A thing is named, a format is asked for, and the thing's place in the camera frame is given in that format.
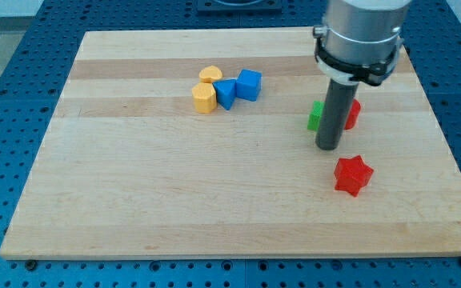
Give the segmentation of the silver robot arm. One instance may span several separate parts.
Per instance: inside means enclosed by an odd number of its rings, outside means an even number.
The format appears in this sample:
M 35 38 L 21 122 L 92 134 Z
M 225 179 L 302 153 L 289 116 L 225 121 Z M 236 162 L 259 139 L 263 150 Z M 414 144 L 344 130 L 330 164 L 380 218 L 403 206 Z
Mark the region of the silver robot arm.
M 395 69 L 410 0 L 329 0 L 315 26 L 315 60 L 335 82 L 379 86 Z

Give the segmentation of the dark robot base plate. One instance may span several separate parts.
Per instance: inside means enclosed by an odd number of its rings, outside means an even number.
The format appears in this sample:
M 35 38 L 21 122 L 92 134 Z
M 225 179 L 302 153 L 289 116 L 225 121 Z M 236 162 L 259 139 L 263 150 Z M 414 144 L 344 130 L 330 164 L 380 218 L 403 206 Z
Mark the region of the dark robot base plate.
M 198 12 L 279 11 L 282 0 L 195 0 Z

